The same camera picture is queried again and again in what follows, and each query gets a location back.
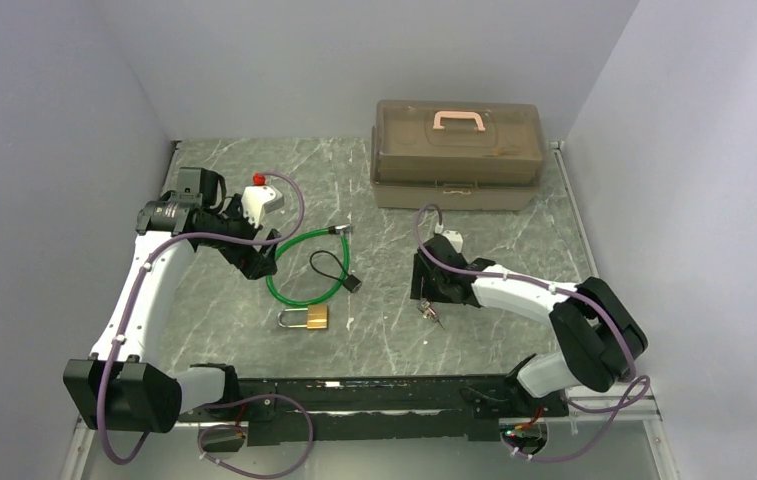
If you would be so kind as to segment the black cable padlock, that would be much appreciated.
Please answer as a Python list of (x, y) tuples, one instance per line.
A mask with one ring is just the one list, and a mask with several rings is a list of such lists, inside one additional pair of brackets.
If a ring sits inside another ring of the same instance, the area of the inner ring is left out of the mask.
[[(316, 259), (319, 256), (328, 256), (329, 258), (331, 258), (338, 266), (339, 272), (335, 275), (332, 275), (328, 272), (321, 270), (316, 264)], [(312, 252), (309, 257), (308, 263), (309, 263), (310, 268), (316, 274), (328, 279), (335, 280), (342, 288), (344, 288), (349, 293), (352, 293), (352, 294), (356, 293), (362, 286), (362, 281), (349, 271), (349, 269), (345, 266), (345, 263), (339, 257), (337, 257), (335, 254), (333, 254), (332, 252), (328, 250), (317, 250), (317, 251)]]

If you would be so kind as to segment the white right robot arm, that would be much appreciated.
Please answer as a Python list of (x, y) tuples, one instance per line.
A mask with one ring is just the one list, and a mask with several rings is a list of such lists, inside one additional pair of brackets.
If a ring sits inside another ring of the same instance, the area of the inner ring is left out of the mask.
[(432, 236), (414, 254), (411, 297), (512, 312), (554, 332), (555, 352), (521, 361), (508, 376), (505, 401), (518, 415), (532, 413), (544, 396), (568, 388), (608, 391), (615, 382), (633, 377), (632, 363), (649, 346), (604, 280), (552, 282), (484, 258), (467, 261), (442, 234)]

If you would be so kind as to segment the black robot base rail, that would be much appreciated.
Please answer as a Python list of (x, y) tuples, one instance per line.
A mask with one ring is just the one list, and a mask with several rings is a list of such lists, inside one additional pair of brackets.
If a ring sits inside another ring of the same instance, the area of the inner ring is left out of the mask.
[(233, 423), (250, 446), (317, 441), (461, 437), (498, 441), (514, 423), (564, 418), (560, 393), (533, 398), (504, 374), (243, 378), (247, 407), (195, 408), (182, 423)]

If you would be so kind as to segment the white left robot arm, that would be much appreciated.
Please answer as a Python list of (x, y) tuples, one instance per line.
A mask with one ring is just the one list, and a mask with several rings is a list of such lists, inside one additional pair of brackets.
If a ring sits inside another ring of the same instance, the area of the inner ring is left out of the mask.
[(159, 366), (160, 339), (174, 296), (200, 247), (220, 252), (245, 278), (276, 273), (271, 230), (261, 220), (284, 205), (283, 194), (255, 177), (228, 197), (222, 175), (182, 167), (174, 189), (139, 211), (134, 259), (107, 327), (85, 359), (70, 360), (63, 383), (86, 425), (96, 430), (167, 433), (180, 415), (203, 407), (226, 420), (241, 406), (234, 367), (201, 363), (170, 376)]

